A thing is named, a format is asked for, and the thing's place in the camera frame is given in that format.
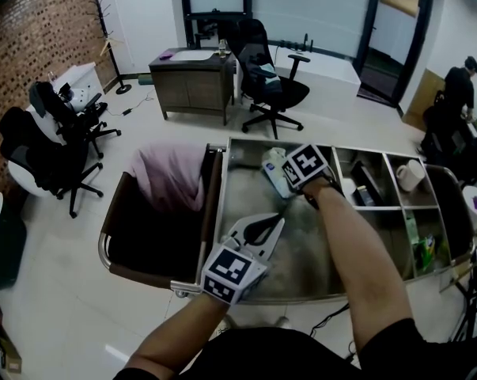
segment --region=wooden cabinet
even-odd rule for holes
[[[233,64],[232,55],[213,55],[203,61],[153,61],[150,72],[165,120],[167,112],[188,112],[221,116],[225,125],[225,109],[233,101]]]

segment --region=coat rack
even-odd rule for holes
[[[119,79],[119,83],[120,83],[120,87],[116,90],[116,93],[117,94],[125,94],[129,90],[131,90],[132,86],[131,85],[124,85],[124,82],[122,80],[122,75],[120,74],[119,67],[117,66],[117,62],[115,60],[115,56],[113,55],[112,44],[111,44],[111,39],[110,39],[110,35],[113,33],[113,31],[108,32],[107,29],[106,29],[106,24],[104,23],[104,18],[110,14],[110,13],[104,14],[104,12],[106,12],[106,10],[111,5],[108,5],[105,9],[101,9],[101,3],[102,2],[103,2],[103,0],[92,1],[92,3],[95,4],[96,7],[97,7],[97,14],[98,14],[97,18],[99,19],[99,22],[101,24],[101,29],[103,30],[104,38],[106,40],[105,47],[101,51],[101,54],[105,53],[106,51],[110,53],[110,58],[112,59],[113,67],[115,68],[115,73],[117,74],[117,78]],[[92,15],[94,17],[96,16],[95,13],[87,13],[87,14]]]

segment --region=pink cloth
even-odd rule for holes
[[[156,142],[134,152],[127,172],[160,212],[200,211],[205,200],[201,166],[206,145]]]

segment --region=cup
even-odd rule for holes
[[[406,165],[401,165],[396,170],[398,184],[406,192],[414,190],[425,176],[425,170],[414,159],[410,160]]]

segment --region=forearm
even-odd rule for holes
[[[333,188],[314,197],[345,287],[358,350],[382,329],[412,317],[405,286],[378,233]]]
[[[127,367],[147,369],[159,379],[180,373],[210,339],[228,308],[208,294],[198,295],[147,336]]]

